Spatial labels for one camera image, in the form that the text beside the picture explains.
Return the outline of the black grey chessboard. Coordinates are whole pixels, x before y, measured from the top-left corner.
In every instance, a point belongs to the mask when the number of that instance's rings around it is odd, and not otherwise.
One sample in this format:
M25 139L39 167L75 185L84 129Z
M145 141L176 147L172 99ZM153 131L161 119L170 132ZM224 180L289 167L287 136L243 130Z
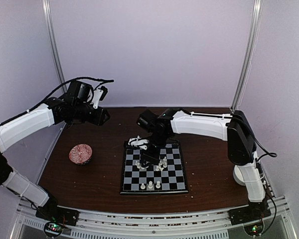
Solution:
M162 172L155 171L156 165L150 165L145 169L137 168L136 162L140 162L141 151L126 146L124 149L121 195L148 195L148 194L176 194L188 193L188 183L185 173L185 165L182 157L182 150L178 141L170 141L160 151L160 160L167 158L167 167ZM153 182L153 188L148 189L149 181ZM160 181L161 187L155 187Z

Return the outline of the white chess bishop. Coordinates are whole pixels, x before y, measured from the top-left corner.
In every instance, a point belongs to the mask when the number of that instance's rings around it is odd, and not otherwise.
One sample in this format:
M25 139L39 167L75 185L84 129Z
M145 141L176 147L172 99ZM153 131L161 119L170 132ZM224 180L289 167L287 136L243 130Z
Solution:
M141 188L142 190L144 190L144 189L146 188L145 184L142 183L141 186L140 186L140 188Z

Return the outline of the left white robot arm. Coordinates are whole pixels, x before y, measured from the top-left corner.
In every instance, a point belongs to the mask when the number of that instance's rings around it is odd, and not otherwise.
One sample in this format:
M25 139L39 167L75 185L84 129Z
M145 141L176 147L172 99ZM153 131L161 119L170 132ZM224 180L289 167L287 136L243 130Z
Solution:
M108 93L104 86L106 83L112 83L112 80L92 77L68 80L61 84L68 86L62 96L54 97L55 90L52 90L37 105L0 123L0 186L42 207L43 214L51 221L57 221L62 216L61 209L52 203L52 196L18 173L3 154L33 133L61 122L78 120L103 125L110 118L108 111L99 105Z

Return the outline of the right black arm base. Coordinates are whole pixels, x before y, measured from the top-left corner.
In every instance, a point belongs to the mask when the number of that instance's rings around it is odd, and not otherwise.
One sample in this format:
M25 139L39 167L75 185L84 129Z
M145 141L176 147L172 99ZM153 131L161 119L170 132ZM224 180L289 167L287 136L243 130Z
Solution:
M247 206L230 209L228 216L231 225L242 225L245 233L252 237L260 236L265 230L264 218L271 215L271 210L266 200Z

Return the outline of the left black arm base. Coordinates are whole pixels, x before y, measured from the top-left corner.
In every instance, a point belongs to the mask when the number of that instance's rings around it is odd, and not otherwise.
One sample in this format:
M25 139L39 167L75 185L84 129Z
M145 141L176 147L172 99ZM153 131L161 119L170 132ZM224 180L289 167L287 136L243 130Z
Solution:
M36 211L35 216L37 218L46 220L43 232L50 239L60 236L69 227L77 225L79 217L77 210L63 208L54 203L44 207L32 204L31 207Z

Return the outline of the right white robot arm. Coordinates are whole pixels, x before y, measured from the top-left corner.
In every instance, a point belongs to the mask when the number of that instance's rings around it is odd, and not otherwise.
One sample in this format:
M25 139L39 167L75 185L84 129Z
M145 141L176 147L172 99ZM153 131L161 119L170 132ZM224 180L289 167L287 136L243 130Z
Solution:
M240 171L252 203L246 208L249 219L257 219L264 211L265 190L257 166L256 139L242 111L233 114L203 114L183 108L169 108L161 115L150 110L140 114L137 124L151 133L147 138L136 137L128 144L143 150L142 166L158 163L158 155L169 138L175 134L195 134L227 142L229 160Z

